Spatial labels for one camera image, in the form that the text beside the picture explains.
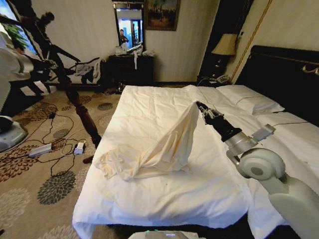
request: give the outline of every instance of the table lamp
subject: table lamp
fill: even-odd
[[[215,72],[212,77],[217,78],[224,73],[228,56],[235,55],[235,42],[237,39],[237,34],[223,34],[219,40],[217,46],[211,52],[212,54],[219,55],[219,59],[215,64]]]

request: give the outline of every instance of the picture frame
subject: picture frame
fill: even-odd
[[[176,31],[180,0],[146,0],[146,30]]]

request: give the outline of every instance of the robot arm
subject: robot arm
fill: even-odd
[[[205,123],[212,125],[227,144],[226,155],[238,172],[260,182],[269,193],[271,204],[301,238],[319,238],[319,196],[307,184],[285,173],[285,164],[278,154],[253,148],[273,134],[275,128],[267,124],[250,137],[233,127],[217,110],[200,102],[197,106]]]

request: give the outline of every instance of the carpet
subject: carpet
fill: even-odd
[[[98,132],[102,135],[118,104],[119,95],[79,92]],[[55,118],[48,119],[51,113]],[[82,160],[95,152],[88,133],[63,91],[56,91],[13,119],[28,135],[23,143],[0,153],[1,239],[76,239],[72,213],[90,167]],[[86,140],[84,153],[73,152],[78,141]],[[52,152],[36,158],[23,156],[37,146],[52,143]],[[94,238],[117,238],[104,226]]]

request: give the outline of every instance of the black headboard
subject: black headboard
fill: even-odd
[[[280,47],[253,46],[237,79],[245,85],[319,126],[319,52]]]

